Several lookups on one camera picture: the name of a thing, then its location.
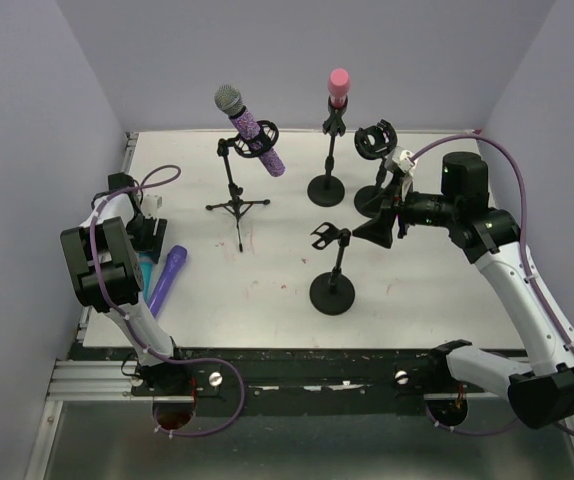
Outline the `black round-base clip stand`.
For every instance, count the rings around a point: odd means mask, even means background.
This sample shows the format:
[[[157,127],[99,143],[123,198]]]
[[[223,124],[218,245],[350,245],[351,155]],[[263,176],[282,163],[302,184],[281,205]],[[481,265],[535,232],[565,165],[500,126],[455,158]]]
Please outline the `black round-base clip stand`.
[[[336,139],[346,133],[343,116],[347,109],[347,96],[328,97],[328,118],[322,124],[322,132],[329,136],[328,153],[324,163],[324,173],[314,177],[307,187],[308,198],[317,206],[334,207],[345,197],[345,187],[340,179],[333,175],[335,167]]]

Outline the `black shock-mount desk stand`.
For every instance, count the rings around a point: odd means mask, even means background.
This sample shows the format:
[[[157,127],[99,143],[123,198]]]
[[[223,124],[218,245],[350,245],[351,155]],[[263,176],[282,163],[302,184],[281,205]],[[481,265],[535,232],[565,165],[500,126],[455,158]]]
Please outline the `black shock-mount desk stand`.
[[[360,188],[354,196],[356,210],[365,217],[373,218],[378,213],[376,198],[383,191],[387,175],[385,161],[397,145],[397,133],[385,119],[375,125],[359,128],[354,134],[354,146],[359,156],[369,161],[380,161],[374,184]]]

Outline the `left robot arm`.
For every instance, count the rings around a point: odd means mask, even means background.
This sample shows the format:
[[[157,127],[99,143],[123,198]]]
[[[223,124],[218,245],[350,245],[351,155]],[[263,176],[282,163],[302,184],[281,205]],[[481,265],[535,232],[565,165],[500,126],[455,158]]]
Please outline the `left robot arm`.
[[[161,201],[142,198],[137,181],[119,172],[92,200],[90,216],[60,234],[75,295],[84,307],[111,319],[131,343],[137,359],[133,376],[152,394],[176,396],[190,386],[187,368],[174,360],[180,350],[156,322],[145,296],[142,257],[160,260],[167,221]]]

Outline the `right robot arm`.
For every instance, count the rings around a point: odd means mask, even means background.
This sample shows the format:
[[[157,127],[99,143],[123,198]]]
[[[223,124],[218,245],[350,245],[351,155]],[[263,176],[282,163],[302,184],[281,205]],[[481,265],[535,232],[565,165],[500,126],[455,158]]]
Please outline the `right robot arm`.
[[[555,305],[528,250],[520,244],[513,216],[489,204],[488,167],[471,152],[442,161],[441,192],[413,188],[411,153],[395,149],[384,160],[393,177],[379,195],[378,214],[353,235],[383,248],[411,226],[443,227],[451,242],[491,285],[527,353],[526,362],[455,340],[431,351],[427,379],[447,392],[469,383],[507,400],[518,419],[540,429],[574,415],[574,328]]]

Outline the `teal microphone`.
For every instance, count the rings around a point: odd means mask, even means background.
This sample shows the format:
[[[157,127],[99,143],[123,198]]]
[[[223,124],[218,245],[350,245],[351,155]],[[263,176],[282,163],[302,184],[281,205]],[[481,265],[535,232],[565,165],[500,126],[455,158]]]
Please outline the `teal microphone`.
[[[143,277],[143,298],[146,302],[148,302],[151,291],[152,275],[156,267],[156,262],[148,254],[145,253],[139,253],[138,259]]]

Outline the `pink microphone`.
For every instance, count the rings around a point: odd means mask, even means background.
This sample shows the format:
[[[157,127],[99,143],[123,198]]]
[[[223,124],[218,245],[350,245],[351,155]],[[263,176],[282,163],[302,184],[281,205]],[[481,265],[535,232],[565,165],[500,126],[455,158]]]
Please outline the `pink microphone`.
[[[327,88],[331,105],[339,109],[346,104],[348,92],[351,87],[349,73],[343,68],[334,69],[328,78]]]

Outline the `plain purple microphone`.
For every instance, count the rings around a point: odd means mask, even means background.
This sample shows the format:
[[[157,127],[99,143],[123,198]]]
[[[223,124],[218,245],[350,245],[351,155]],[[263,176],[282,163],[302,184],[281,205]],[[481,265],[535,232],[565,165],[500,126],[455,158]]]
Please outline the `plain purple microphone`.
[[[175,245],[169,251],[162,272],[148,299],[148,307],[154,317],[157,317],[161,312],[171,288],[183,269],[187,258],[188,250],[181,245]]]

